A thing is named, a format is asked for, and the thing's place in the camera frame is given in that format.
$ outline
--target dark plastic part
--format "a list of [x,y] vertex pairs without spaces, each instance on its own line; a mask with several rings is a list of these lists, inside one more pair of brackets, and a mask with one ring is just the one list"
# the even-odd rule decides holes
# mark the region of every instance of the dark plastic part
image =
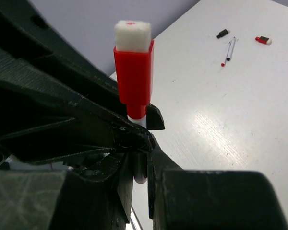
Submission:
[[28,163],[153,149],[147,129],[0,50],[0,152]]
[[0,170],[0,229],[124,230],[133,183],[125,156],[108,155],[103,174],[97,165],[86,178],[68,171]]
[[217,39],[219,39],[221,37],[224,37],[227,34],[228,34],[228,30],[225,29],[225,30],[222,30],[216,37],[217,37]]
[[155,230],[287,230],[259,172],[165,170],[157,184]]
[[156,185],[160,182],[161,173],[166,169],[181,169],[162,151],[154,135],[152,135],[151,141],[154,150],[147,155],[148,212],[150,219],[154,217]]
[[268,40],[269,40],[269,38],[268,37],[260,37],[260,40],[263,40],[263,41],[265,41],[265,42],[267,42]]

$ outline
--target white tabletop surface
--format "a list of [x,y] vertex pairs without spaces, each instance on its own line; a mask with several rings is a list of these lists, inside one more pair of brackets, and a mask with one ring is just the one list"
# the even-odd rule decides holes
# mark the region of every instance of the white tabletop surface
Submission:
[[[231,33],[216,39],[225,28]],[[222,68],[233,36],[232,60]],[[151,102],[166,125],[153,134],[176,163],[264,173],[288,220],[288,7],[201,0],[155,39]],[[132,205],[143,229],[152,229],[146,185],[134,185]]]

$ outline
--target white foam tip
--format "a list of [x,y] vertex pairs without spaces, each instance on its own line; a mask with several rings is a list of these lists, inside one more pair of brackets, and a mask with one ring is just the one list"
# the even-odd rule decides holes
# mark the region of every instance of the white foam tip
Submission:
[[119,21],[115,27],[117,51],[147,53],[151,42],[150,23]]

